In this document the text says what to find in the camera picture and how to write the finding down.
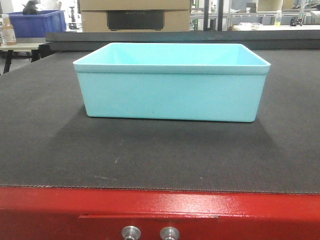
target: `blue plastic crate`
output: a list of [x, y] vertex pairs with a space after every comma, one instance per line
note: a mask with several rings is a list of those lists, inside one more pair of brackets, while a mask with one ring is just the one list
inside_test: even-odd
[[44, 10], [37, 15], [23, 15], [22, 11], [9, 13], [16, 38], [44, 38], [46, 33], [60, 33], [67, 29], [62, 10]]
[[241, 44], [111, 43], [75, 61], [90, 117], [253, 122], [270, 63]]

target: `red panel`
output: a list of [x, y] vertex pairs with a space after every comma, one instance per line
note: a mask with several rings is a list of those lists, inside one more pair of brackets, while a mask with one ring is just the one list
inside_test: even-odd
[[0, 187], [1, 240], [319, 240], [320, 195]]

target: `silver knob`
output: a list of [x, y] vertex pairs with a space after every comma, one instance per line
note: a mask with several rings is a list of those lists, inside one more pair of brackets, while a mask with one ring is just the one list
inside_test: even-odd
[[124, 240], [138, 240], [141, 237], [139, 228], [135, 226], [124, 227], [121, 234]]
[[161, 230], [160, 237], [162, 240], [178, 240], [180, 233], [178, 229], [169, 226]]

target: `plastic bottle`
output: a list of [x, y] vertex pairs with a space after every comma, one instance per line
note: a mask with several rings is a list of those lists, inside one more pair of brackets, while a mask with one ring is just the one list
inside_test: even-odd
[[[0, 33], [2, 33], [2, 27], [4, 25], [4, 20], [2, 19], [2, 15], [0, 14]], [[3, 44], [2, 34], [0, 34], [0, 46]]]
[[282, 11], [281, 10], [276, 11], [276, 15], [275, 15], [275, 18], [274, 18], [274, 25], [276, 27], [280, 27], [280, 25], [281, 25], [281, 17], [282, 17]]
[[3, 19], [3, 25], [1, 30], [1, 38], [2, 38], [3, 44], [16, 45], [17, 40], [15, 35], [15, 30], [14, 30], [14, 26], [12, 26], [10, 22], [9, 15], [2, 14], [2, 19]]

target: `light blue plastic bin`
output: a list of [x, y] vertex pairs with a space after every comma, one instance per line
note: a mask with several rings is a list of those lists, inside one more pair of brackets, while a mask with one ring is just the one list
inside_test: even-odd
[[111, 43], [75, 61], [87, 115], [253, 122], [270, 63], [241, 44]]

